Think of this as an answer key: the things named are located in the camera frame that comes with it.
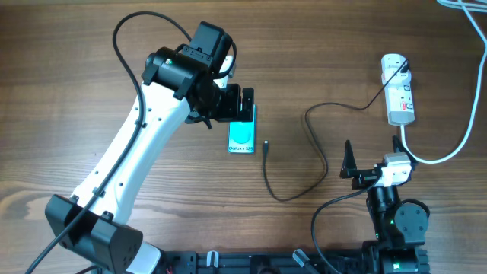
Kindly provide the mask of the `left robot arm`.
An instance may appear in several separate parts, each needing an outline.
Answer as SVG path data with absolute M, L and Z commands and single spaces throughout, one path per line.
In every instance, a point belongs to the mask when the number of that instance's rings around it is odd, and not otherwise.
M 132 111 L 93 172 L 45 215 L 55 243 L 110 273 L 162 273 L 164 253 L 127 222 L 151 166 L 183 123 L 250 122 L 254 91 L 228 84 L 236 46 L 202 22 L 188 44 L 146 60 Z

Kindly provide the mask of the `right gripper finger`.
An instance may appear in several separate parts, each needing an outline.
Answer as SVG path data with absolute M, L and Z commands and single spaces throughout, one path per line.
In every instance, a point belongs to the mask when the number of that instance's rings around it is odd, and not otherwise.
M 357 177 L 358 169 L 355 163 L 355 156 L 353 154 L 352 145 L 349 140 L 345 141 L 344 158 L 342 162 L 342 168 L 339 176 L 342 179 Z
M 409 160 L 411 161 L 411 165 L 417 165 L 418 161 L 412 156 L 410 152 L 405 148 L 405 146 L 402 144 L 400 141 L 399 137 L 397 135 L 394 135 L 392 137 L 392 143 L 393 143 L 393 150 L 396 153 L 404 152 L 407 154 Z

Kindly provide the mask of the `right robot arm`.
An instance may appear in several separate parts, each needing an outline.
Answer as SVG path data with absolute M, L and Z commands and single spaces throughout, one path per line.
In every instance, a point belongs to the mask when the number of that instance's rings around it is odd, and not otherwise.
M 398 188 L 409 182 L 418 162 L 393 137 L 393 152 L 371 169 L 360 170 L 352 145 L 345 142 L 340 177 L 352 179 L 353 190 L 364 190 L 376 239 L 362 244 L 365 273 L 430 273 L 425 233 L 430 210 L 417 199 L 401 199 Z

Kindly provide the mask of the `turquoise screen smartphone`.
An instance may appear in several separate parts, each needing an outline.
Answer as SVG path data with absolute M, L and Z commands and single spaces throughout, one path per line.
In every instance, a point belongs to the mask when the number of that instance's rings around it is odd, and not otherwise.
M 256 118 L 251 122 L 230 122 L 228 152 L 251 155 L 255 152 Z

